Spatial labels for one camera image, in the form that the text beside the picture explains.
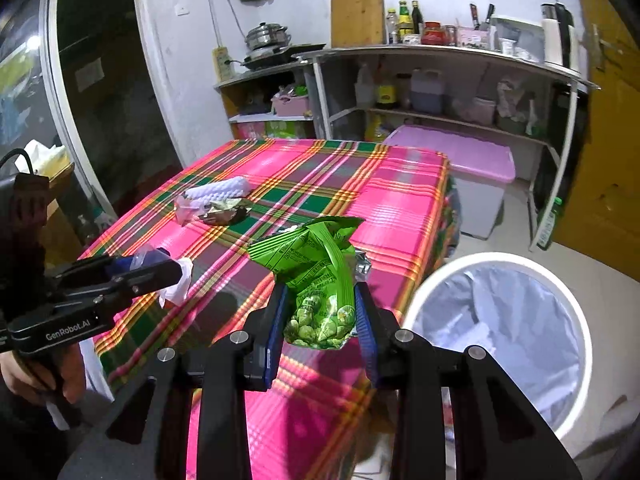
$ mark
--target pink plaid tablecloth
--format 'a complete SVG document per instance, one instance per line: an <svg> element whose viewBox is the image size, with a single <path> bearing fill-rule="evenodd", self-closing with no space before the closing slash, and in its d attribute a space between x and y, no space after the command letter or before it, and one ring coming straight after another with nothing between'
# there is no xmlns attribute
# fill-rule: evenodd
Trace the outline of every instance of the pink plaid tablecloth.
<svg viewBox="0 0 640 480"><path fill-rule="evenodd" d="M369 286L376 303L401 319L434 261L447 168L442 154L427 150L320 140L233 141L187 168L121 218L86 254L130 254L150 243L194 262L183 306L162 310L155 294L143 296L118 315L109 333L95 338L112 388L122 386L162 346L181 351L241 328L273 288L273 276L248 259L246 245L319 214L366 219L351 241L373 263ZM232 227L175 222L176 194L233 176L252 184L249 218ZM272 389L245 395L254 479L331 476L371 395L356 338L340 351L285 344ZM195 475L198 415L196 393L188 478Z"/></svg>

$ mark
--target knife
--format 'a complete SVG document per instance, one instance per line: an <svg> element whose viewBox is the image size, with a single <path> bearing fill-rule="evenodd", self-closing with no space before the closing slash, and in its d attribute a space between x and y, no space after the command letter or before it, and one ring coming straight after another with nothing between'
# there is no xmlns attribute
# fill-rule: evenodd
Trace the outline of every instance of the knife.
<svg viewBox="0 0 640 480"><path fill-rule="evenodd" d="M489 30L489 24L491 17L494 15L495 6L494 4L489 4L489 9L486 12L486 19L480 25L480 30Z"/></svg>
<svg viewBox="0 0 640 480"><path fill-rule="evenodd" d="M469 4L469 8L471 9L471 20L474 22L474 29L478 30L480 28L480 22L478 21L478 8L475 4Z"/></svg>

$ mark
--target red jar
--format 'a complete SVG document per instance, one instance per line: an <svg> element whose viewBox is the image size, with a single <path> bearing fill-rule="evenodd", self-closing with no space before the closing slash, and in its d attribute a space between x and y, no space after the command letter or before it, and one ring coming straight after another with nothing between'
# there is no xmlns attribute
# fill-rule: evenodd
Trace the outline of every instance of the red jar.
<svg viewBox="0 0 640 480"><path fill-rule="evenodd" d="M424 32L420 42L423 45L443 45L444 31L440 22L424 22Z"/></svg>

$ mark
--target wooden cutting board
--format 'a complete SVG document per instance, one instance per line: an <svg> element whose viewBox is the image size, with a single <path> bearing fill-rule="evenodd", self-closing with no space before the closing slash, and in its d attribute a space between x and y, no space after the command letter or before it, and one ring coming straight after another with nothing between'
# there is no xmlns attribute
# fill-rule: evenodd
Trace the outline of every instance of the wooden cutting board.
<svg viewBox="0 0 640 480"><path fill-rule="evenodd" d="M331 46L383 43L384 0L331 0Z"/></svg>

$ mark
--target pink basket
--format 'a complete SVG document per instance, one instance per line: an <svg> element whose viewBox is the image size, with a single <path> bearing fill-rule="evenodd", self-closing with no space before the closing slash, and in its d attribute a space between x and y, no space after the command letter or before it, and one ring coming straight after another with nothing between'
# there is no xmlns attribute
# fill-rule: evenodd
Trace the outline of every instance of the pink basket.
<svg viewBox="0 0 640 480"><path fill-rule="evenodd" d="M273 108L280 117L303 116L309 111L309 97L273 97Z"/></svg>

